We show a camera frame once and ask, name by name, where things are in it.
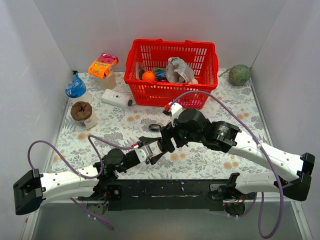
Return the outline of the taped black charging case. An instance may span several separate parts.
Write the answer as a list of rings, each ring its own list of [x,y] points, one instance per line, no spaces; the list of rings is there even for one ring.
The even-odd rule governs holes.
[[[151,132],[160,132],[162,126],[159,125],[159,124],[155,124],[155,123],[152,123],[148,126],[148,129],[151,131]]]

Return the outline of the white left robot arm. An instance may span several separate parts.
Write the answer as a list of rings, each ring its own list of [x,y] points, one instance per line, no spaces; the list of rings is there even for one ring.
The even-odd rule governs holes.
[[[16,215],[26,215],[46,203],[67,198],[79,197],[82,201],[103,199],[109,194],[106,185],[117,180],[119,173],[141,163],[156,164],[168,150],[159,144],[161,152],[154,155],[150,144],[161,141],[160,137],[143,136],[132,147],[113,148],[99,162],[70,171],[41,173],[32,168],[13,184]]]

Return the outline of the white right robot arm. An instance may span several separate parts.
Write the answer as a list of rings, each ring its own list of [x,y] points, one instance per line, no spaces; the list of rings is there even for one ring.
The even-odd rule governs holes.
[[[226,184],[214,186],[214,199],[237,199],[253,192],[278,192],[296,201],[307,199],[315,156],[310,153],[291,154],[265,143],[256,143],[253,137],[226,121],[210,121],[199,110],[182,109],[173,105],[163,113],[170,123],[160,130],[161,151],[172,153],[188,143],[200,143],[207,149],[238,156],[275,172],[232,173]]]

